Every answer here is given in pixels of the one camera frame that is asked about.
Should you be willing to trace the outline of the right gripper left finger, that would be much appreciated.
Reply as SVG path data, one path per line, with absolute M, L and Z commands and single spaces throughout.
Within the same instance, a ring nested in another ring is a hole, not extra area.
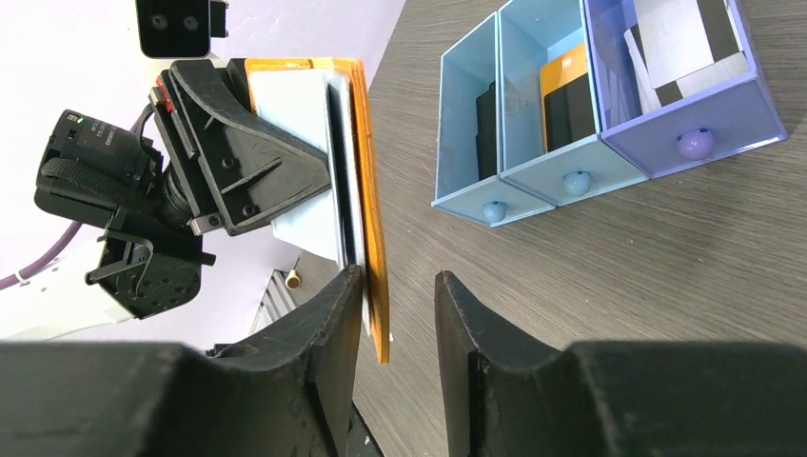
M 345 454 L 363 290 L 361 268 L 344 268 L 307 302 L 215 356 L 234 382 L 222 397 L 226 449 Z

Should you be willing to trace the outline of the orange leather card holder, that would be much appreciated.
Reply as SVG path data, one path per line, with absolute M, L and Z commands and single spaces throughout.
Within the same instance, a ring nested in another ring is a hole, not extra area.
M 251 108 L 325 154 L 330 188 L 271 221 L 273 235 L 339 268 L 362 268 L 364 328 L 390 357 L 384 228 L 364 63 L 343 57 L 247 58 Z

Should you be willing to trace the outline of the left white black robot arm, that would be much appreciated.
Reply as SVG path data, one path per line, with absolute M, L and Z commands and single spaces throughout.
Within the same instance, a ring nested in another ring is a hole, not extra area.
M 50 258 L 1 302 L 4 340 L 49 340 L 145 319 L 200 292 L 203 239 L 270 227 L 330 189 L 326 75 L 308 59 L 178 60 L 130 129 L 67 110 L 34 201 L 89 248 Z

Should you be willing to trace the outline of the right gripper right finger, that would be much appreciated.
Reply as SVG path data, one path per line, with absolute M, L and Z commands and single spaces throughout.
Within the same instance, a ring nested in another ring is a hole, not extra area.
M 450 455 L 567 455 L 555 396 L 565 354 L 489 308 L 451 271 L 435 277 L 434 309 Z

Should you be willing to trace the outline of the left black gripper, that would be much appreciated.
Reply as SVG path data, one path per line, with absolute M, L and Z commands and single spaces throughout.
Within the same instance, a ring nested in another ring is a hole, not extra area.
M 170 167 L 165 189 L 185 198 L 184 223 L 197 236 L 265 227 L 331 187 L 325 152 L 257 115 L 248 63 L 177 60 L 151 90 Z

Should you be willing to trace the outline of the dark grey credit card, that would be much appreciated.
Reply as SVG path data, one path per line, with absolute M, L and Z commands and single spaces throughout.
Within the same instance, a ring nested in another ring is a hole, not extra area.
M 346 159 L 350 152 L 348 145 L 350 118 L 348 109 L 344 107 L 345 88 L 343 80 L 333 79 L 327 82 L 327 106 L 331 134 L 329 166 L 336 218 L 336 262 L 339 268 L 353 265 L 357 260 L 354 217 L 347 177 Z

